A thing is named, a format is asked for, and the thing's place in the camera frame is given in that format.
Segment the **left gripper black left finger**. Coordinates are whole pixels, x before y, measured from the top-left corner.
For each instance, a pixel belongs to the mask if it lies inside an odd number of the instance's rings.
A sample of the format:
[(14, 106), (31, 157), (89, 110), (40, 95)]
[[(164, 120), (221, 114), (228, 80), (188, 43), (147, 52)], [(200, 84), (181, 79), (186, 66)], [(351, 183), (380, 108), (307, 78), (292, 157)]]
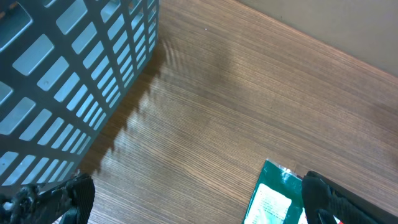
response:
[(1, 195), (1, 223), (87, 224), (95, 200), (95, 185), (88, 174), (42, 192), (37, 184), (23, 186), (14, 196)]

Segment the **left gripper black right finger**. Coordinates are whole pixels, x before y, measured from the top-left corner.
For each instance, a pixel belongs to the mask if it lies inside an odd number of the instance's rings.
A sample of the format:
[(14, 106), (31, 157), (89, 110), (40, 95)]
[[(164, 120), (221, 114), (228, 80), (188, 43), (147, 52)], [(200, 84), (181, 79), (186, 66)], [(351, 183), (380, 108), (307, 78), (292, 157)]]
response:
[(303, 177), (302, 200), (308, 224), (397, 224), (397, 216), (315, 171)]

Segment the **green snack packet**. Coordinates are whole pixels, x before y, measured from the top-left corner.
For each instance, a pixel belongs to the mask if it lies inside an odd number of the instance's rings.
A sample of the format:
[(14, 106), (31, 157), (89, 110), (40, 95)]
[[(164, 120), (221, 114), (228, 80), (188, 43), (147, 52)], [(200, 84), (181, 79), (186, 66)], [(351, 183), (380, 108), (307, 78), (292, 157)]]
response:
[(266, 160), (249, 201), (243, 224), (307, 224), (302, 178)]

